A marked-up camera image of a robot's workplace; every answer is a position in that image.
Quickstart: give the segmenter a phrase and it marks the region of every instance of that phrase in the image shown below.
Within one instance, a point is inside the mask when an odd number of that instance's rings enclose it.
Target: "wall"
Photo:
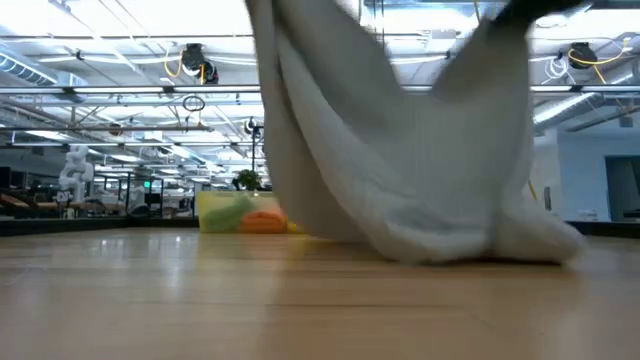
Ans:
[[[57,177],[64,164],[65,154],[57,149],[44,148],[44,156],[33,155],[31,149],[0,150],[0,166],[9,166],[12,171]]]
[[[561,214],[564,207],[564,196],[560,178],[560,160],[557,133],[548,130],[543,137],[534,139],[533,162],[531,166],[531,184],[538,196],[538,203],[544,207],[544,189],[551,190],[551,212]]]
[[[558,134],[564,220],[579,220],[580,211],[594,210],[599,221],[611,221],[605,157],[640,155],[640,133],[619,130]]]

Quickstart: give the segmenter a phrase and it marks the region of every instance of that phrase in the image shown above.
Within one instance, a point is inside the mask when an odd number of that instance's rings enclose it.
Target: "hardwood floorboard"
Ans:
[[[410,267],[305,236],[0,239],[0,354],[30,359],[640,359],[640,241],[565,267]]]

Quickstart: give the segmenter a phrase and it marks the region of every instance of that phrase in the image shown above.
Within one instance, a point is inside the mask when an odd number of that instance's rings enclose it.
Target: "white robot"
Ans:
[[[85,183],[93,181],[93,164],[86,162],[88,153],[89,148],[83,145],[72,146],[67,153],[67,163],[58,179],[58,203],[84,202]]]

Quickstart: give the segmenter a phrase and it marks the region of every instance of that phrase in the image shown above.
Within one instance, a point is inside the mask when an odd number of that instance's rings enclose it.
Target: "white wall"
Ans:
[[[619,129],[617,133],[559,133],[558,149],[564,204],[564,220],[578,220],[580,211],[595,210],[599,221],[609,214],[606,156],[640,155],[640,133]]]
[[[540,206],[544,207],[544,189],[548,187],[551,190],[551,212],[561,214],[564,207],[564,196],[555,130],[549,130],[545,136],[534,139],[533,162],[529,179],[538,195]],[[528,188],[525,189],[525,193],[530,193]]]

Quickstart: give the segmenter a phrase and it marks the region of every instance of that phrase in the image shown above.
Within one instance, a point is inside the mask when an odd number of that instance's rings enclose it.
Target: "white cloth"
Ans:
[[[428,95],[330,0],[247,0],[274,191],[312,235],[408,263],[557,261],[573,228],[522,196],[532,153],[527,44],[483,22]]]

